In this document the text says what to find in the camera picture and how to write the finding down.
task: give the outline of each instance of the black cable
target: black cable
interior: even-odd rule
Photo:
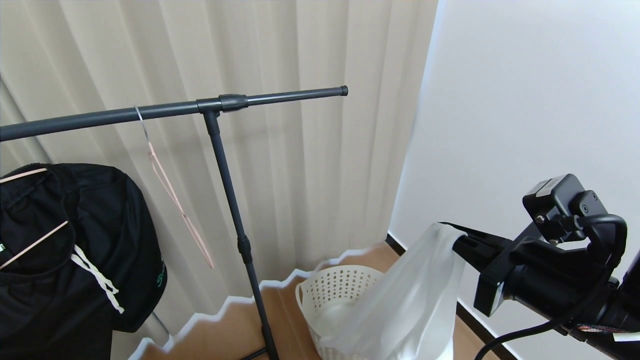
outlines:
[[[596,282],[591,291],[585,297],[583,297],[582,300],[578,301],[578,303],[576,303],[576,305],[569,309],[565,314],[562,314],[561,316],[553,318],[538,326],[510,332],[509,334],[499,336],[498,338],[489,341],[485,346],[482,347],[482,349],[480,349],[474,360],[482,360],[482,358],[487,353],[489,353],[491,349],[507,341],[524,338],[526,336],[537,335],[561,326],[562,324],[580,314],[580,312],[598,295],[601,287],[607,283],[607,281],[611,277],[611,274],[613,273],[613,270],[620,263],[622,254],[625,253],[625,248],[627,247],[627,223],[623,218],[613,214],[591,215],[589,217],[576,218],[575,223],[579,227],[594,226],[598,224],[614,224],[616,226],[614,247],[601,278]]]

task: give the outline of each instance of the brown floor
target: brown floor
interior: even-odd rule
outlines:
[[[399,256],[387,245],[371,247],[361,256],[346,257],[340,265],[364,265],[386,272]],[[282,360],[321,360],[309,335],[307,323],[294,296],[296,277],[285,288],[262,289],[267,317]],[[483,342],[459,319],[454,330],[454,360],[473,360]],[[165,353],[153,345],[147,347],[142,360],[216,359],[238,360],[263,347],[260,320],[253,304],[231,304],[218,322],[201,320],[175,346]],[[267,355],[258,357],[268,360]],[[486,360],[498,360],[489,353]]]

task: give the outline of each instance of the hanger hook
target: hanger hook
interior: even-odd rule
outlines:
[[[147,127],[145,126],[145,121],[142,119],[140,109],[138,109],[136,105],[134,105],[133,107],[136,109],[136,113],[138,113],[138,118],[140,118],[140,122],[142,123],[142,130],[145,131],[145,138],[147,138],[147,142],[149,142],[149,134],[147,133]]]

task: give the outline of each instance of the curtain fold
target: curtain fold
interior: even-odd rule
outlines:
[[[284,279],[385,238],[435,9],[436,1],[3,1],[0,121],[346,84],[348,97],[220,117],[259,279]],[[0,170],[86,162],[129,174],[169,271],[156,315],[175,334],[194,312],[214,314],[229,295],[251,293],[202,117],[145,125],[213,270],[155,177],[139,122],[2,143]],[[163,341],[157,324],[131,336]]]

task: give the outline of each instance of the laundry basket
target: laundry basket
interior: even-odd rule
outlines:
[[[321,270],[296,286],[296,300],[304,315],[316,350],[323,360],[363,360],[346,356],[334,348],[320,346],[320,338],[331,336],[340,321],[382,273],[359,265],[342,265]]]

